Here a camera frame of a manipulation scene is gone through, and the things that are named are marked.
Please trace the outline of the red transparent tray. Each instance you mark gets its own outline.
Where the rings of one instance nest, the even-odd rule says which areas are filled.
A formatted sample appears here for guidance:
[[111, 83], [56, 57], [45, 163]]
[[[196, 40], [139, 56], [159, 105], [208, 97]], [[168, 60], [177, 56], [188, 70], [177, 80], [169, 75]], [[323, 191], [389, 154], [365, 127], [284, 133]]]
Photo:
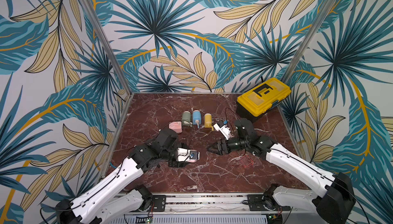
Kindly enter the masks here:
[[254, 161], [249, 156], [243, 156], [240, 159], [240, 163], [244, 168], [250, 168], [254, 166]]

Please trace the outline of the yellow pencil sharpener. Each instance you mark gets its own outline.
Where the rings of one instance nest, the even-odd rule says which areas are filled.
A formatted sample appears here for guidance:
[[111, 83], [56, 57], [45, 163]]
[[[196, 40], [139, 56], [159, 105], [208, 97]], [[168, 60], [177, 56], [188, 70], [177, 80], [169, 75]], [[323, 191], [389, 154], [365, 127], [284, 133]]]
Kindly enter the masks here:
[[211, 129], [214, 131], [213, 122], [212, 122], [212, 115], [210, 113], [206, 113], [204, 115], [204, 128]]

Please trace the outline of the blue pencil sharpener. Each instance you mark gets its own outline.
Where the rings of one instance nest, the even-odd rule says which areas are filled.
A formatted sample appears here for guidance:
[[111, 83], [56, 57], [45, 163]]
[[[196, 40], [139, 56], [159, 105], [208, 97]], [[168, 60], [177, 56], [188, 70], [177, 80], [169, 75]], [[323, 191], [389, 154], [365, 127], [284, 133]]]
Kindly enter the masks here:
[[197, 128], [200, 128], [201, 125], [201, 121], [202, 121], [202, 116], [199, 110], [194, 110], [192, 112], [192, 124], [196, 125]]

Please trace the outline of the green pencil sharpener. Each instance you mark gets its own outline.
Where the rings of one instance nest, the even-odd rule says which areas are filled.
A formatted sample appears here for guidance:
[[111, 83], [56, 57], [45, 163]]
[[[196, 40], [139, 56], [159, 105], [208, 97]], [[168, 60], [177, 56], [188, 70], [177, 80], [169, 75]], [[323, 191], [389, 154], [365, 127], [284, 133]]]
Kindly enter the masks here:
[[189, 111], [184, 111], [182, 113], [182, 125], [185, 127], [192, 127], [193, 123], [192, 123], [192, 115]]

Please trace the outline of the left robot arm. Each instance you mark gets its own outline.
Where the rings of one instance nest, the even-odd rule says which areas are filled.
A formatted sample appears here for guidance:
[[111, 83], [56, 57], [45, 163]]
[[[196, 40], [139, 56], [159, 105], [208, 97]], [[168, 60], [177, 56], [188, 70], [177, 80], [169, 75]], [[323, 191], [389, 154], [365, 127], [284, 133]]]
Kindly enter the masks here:
[[40, 213], [51, 212], [59, 224], [104, 224], [127, 212], [147, 210], [152, 194], [143, 185], [121, 198], [116, 195], [161, 162], [184, 168], [199, 158], [198, 151], [178, 142], [175, 131], [161, 129], [154, 138], [133, 147], [122, 163], [96, 186], [73, 200], [61, 200], [55, 207], [42, 206]]

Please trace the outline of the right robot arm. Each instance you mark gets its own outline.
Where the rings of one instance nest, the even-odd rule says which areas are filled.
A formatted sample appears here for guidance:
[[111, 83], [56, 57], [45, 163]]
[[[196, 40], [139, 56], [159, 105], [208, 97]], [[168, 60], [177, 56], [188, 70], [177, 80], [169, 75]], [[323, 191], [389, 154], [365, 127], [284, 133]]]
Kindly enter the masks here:
[[283, 207], [298, 208], [319, 215], [329, 224], [347, 222], [356, 203], [352, 181], [348, 176], [323, 170], [290, 152], [274, 139], [259, 135], [252, 122], [245, 118], [235, 121], [236, 132], [232, 132], [223, 122], [213, 127], [224, 138], [210, 145], [208, 152], [224, 155], [245, 150], [284, 169], [308, 187], [308, 190], [302, 190], [273, 184], [260, 197], [247, 199], [250, 209], [279, 211]]

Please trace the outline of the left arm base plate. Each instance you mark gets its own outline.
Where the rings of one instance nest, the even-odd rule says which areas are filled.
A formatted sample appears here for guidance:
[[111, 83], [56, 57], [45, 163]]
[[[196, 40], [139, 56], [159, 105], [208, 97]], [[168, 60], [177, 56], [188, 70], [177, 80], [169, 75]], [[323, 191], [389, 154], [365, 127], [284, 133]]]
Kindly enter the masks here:
[[137, 211], [147, 212], [148, 210], [152, 210], [153, 212], [164, 212], [166, 199], [166, 195], [152, 195], [142, 202], [142, 205], [137, 209]]

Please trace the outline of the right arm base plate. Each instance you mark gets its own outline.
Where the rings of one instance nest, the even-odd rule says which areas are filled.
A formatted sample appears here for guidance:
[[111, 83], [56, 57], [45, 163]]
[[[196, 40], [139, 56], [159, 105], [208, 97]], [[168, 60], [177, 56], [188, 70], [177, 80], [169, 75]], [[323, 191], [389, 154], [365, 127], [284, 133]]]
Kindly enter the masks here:
[[265, 194], [249, 194], [247, 199], [243, 201], [250, 211], [290, 211], [289, 206], [280, 206], [271, 196]]

